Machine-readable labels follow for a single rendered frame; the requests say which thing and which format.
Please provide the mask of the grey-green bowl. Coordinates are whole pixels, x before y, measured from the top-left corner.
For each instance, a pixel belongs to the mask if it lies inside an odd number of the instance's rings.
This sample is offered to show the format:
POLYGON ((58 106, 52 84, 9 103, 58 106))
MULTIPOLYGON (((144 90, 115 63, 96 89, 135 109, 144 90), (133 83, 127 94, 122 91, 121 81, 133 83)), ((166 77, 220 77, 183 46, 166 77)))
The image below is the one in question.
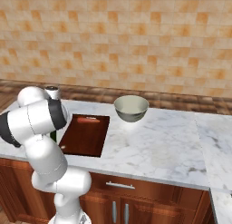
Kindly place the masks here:
POLYGON ((149 108, 149 102, 138 95, 124 95, 114 101, 118 116, 126 122, 141 120, 149 108))

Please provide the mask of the orange vegetable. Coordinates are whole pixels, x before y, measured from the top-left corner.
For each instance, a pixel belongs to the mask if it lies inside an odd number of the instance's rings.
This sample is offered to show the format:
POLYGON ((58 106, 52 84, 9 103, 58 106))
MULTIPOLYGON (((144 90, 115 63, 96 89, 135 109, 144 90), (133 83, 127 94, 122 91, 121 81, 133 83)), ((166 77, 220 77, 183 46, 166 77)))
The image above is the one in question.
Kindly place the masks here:
POLYGON ((78 123, 98 123, 100 120, 93 118, 93 117, 78 117, 78 123))

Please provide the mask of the brown wooden tray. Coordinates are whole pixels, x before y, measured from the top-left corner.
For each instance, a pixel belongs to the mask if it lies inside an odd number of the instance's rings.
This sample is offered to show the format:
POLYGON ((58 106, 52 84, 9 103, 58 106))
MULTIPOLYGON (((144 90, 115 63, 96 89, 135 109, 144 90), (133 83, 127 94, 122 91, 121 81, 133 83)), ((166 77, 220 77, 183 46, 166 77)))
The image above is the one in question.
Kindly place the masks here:
POLYGON ((100 158, 109 124, 109 116, 74 114, 59 146, 64 154, 100 158), (100 122, 78 123, 78 117, 93 117, 100 122))

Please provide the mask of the brown wooden drawer front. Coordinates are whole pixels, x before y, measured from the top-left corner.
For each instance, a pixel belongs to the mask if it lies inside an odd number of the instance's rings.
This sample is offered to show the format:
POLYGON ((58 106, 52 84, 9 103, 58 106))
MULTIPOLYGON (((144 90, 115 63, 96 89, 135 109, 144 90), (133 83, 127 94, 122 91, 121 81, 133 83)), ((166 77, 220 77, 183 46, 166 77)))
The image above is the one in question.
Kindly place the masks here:
POLYGON ((202 190, 184 188, 174 185, 150 182, 145 180, 134 180, 100 173, 91 173, 92 190, 104 190, 120 195, 138 197, 149 200, 160 200, 163 202, 172 202, 180 207, 195 209, 200 202, 203 194, 202 190), (111 181, 126 185, 133 185, 135 190, 127 190, 107 186, 105 183, 111 181))

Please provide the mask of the brown wooden cupboard door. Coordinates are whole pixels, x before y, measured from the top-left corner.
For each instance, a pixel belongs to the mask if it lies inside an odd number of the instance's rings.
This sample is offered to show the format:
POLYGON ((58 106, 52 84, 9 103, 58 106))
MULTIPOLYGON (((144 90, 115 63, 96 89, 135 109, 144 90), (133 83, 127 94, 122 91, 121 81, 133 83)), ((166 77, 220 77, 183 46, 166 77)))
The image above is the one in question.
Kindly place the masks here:
POLYGON ((36 190, 27 161, 0 158, 0 205, 11 222, 47 224, 55 214, 54 195, 36 190))
POLYGON ((90 217, 92 224, 114 224, 112 222, 112 202, 117 204, 117 222, 121 224, 121 199, 99 192, 80 197, 83 211, 90 217))
POLYGON ((157 202, 121 200, 121 224, 124 224, 124 206, 129 204, 129 224, 215 224, 212 212, 183 209, 157 202))

